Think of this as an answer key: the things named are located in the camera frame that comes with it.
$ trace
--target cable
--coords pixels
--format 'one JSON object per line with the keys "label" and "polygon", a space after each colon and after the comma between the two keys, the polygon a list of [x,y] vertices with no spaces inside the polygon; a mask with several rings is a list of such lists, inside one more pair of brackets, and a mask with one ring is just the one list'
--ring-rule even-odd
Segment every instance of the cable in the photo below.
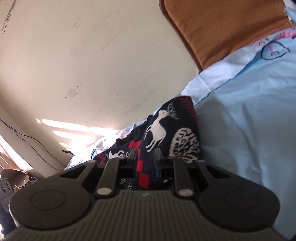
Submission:
{"label": "cable", "polygon": [[[40,143],[40,141],[38,141],[36,138],[34,138],[34,137],[30,137],[30,136],[27,136],[27,135],[23,135],[23,134],[21,134],[21,133],[19,133],[17,130],[15,130],[14,128],[12,128],[10,125],[8,125],[8,124],[6,124],[1,118],[0,118],[0,121],[4,124],[4,125],[6,125],[9,129],[11,129],[11,130],[13,130],[14,132],[15,132],[15,134],[17,135],[17,137],[19,138],[19,139],[21,139],[21,140],[23,140],[23,141],[25,141],[36,153],[37,153],[37,155],[43,160],[43,161],[45,161],[43,158],[42,158],[42,156],[40,156],[39,155],[39,153],[36,151],[36,149],[33,147],[33,146],[31,146],[25,139],[23,139],[23,138],[21,138],[21,137],[19,137],[18,136],[18,134],[20,134],[20,135],[22,135],[22,136],[25,136],[25,137],[29,137],[29,138],[32,138],[32,139],[34,139],[34,140],[36,140],[54,159],[56,159],[41,143]],[[58,171],[63,171],[63,170],[60,170],[60,169],[57,169],[57,168],[55,168],[55,167],[53,167],[51,164],[49,164],[47,161],[45,161],[48,165],[50,165],[52,168],[54,168],[54,169],[56,169],[56,170],[58,170]]]}

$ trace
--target ribbed gray surface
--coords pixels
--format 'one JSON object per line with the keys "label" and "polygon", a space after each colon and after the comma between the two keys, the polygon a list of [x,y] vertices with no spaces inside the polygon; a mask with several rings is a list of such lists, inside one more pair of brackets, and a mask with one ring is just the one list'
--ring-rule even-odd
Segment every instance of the ribbed gray surface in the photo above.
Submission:
{"label": "ribbed gray surface", "polygon": [[283,241],[272,229],[254,233],[224,230],[205,219],[191,201],[169,191],[121,191],[99,200],[82,220],[54,231],[19,228],[7,241]]}

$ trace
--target orange-brown fabric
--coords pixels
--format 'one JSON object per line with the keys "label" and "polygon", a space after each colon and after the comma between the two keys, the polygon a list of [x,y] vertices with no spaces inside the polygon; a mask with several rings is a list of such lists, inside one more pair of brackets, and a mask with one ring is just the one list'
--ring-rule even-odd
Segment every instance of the orange-brown fabric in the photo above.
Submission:
{"label": "orange-brown fabric", "polygon": [[202,69],[291,27],[282,0],[160,0],[160,8]]}

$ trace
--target camera lens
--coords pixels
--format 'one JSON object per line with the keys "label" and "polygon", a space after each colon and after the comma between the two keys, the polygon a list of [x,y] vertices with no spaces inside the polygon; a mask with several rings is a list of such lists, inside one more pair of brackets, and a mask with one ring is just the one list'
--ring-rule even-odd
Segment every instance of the camera lens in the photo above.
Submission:
{"label": "camera lens", "polygon": [[1,189],[2,189],[2,191],[3,191],[4,193],[6,193],[6,188],[5,188],[5,186],[4,186],[3,184],[1,184]]}

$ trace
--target silver screw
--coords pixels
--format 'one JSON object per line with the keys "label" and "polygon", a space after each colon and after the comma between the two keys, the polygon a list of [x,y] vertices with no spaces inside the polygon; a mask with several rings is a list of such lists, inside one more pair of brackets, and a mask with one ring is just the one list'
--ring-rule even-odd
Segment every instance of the silver screw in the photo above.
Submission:
{"label": "silver screw", "polygon": [[178,193],[182,197],[190,197],[192,196],[193,191],[190,189],[181,189]]}
{"label": "silver screw", "polygon": [[99,188],[96,192],[99,195],[106,196],[109,195],[112,192],[112,190],[110,188]]}

